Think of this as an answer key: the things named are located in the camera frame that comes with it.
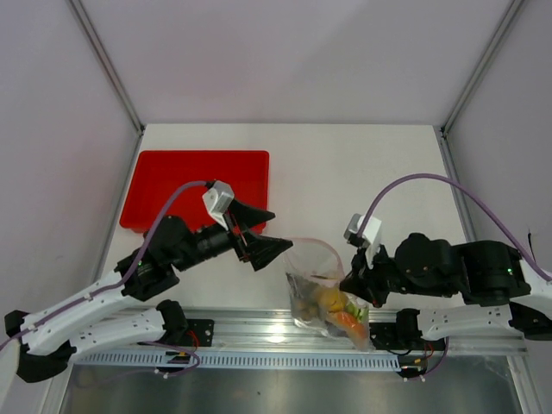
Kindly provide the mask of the orange purple sweet potato slice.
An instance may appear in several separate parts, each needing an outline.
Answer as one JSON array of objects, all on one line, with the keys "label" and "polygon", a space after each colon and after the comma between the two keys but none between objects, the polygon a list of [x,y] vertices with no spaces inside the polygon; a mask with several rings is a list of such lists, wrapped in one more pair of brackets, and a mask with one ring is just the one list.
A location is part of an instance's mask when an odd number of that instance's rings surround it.
[{"label": "orange purple sweet potato slice", "polygon": [[346,311],[329,313],[327,319],[344,331],[350,339],[367,339],[366,326]]}]

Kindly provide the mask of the clear pink-dotted zip bag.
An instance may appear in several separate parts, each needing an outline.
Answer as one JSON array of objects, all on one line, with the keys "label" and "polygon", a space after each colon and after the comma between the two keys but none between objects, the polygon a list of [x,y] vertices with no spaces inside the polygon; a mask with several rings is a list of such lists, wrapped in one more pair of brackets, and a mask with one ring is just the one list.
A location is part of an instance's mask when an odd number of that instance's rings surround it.
[{"label": "clear pink-dotted zip bag", "polygon": [[293,238],[283,253],[294,323],[328,338],[346,337],[354,348],[372,348],[369,339],[369,305],[343,292],[342,259],[327,242],[314,238]]}]

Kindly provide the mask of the bunch of tan longans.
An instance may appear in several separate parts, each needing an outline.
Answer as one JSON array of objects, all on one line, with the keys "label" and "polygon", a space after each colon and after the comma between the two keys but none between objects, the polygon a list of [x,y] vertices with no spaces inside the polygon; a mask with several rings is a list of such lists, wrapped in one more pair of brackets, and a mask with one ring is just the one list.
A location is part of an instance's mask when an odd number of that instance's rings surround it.
[{"label": "bunch of tan longans", "polygon": [[319,284],[296,279],[290,287],[292,316],[303,322],[311,322],[320,317],[318,303],[323,287]]}]

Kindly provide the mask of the yellow potato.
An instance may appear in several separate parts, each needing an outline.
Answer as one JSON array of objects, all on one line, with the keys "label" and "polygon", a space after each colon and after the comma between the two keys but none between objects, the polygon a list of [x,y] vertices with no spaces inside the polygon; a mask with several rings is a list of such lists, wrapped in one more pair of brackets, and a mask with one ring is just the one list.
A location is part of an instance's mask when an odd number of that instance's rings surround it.
[{"label": "yellow potato", "polygon": [[316,293],[316,301],[321,310],[328,313],[336,313],[344,311],[345,306],[348,304],[348,297],[335,287],[322,287]]}]

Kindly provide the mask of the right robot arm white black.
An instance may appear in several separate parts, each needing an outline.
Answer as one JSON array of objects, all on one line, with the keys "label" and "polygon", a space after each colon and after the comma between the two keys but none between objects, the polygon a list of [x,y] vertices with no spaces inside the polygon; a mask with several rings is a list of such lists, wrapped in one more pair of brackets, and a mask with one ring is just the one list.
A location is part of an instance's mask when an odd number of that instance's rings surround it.
[{"label": "right robot arm white black", "polygon": [[518,331],[530,341],[551,338],[550,285],[518,250],[500,241],[452,245],[412,233],[393,256],[379,248],[370,257],[360,248],[340,288],[376,308],[392,293],[461,296],[463,304],[455,308],[398,311],[393,327],[375,336],[377,348],[396,343],[413,349],[422,342],[489,329]]}]

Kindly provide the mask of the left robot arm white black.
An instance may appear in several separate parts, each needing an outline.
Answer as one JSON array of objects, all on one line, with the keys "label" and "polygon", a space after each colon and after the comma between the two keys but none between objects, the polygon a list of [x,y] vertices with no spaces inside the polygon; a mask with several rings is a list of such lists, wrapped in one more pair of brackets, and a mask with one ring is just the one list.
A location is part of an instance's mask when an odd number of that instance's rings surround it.
[{"label": "left robot arm white black", "polygon": [[113,314],[159,296],[179,283],[179,273],[228,251],[259,271],[290,249],[292,241],[259,235],[254,227],[274,213],[232,201],[222,220],[192,231],[174,215],[163,216],[143,245],[98,282],[36,313],[13,310],[4,318],[17,342],[16,375],[37,383],[62,373],[89,354],[129,344],[185,345],[189,323],[179,302],[166,299],[129,317]]}]

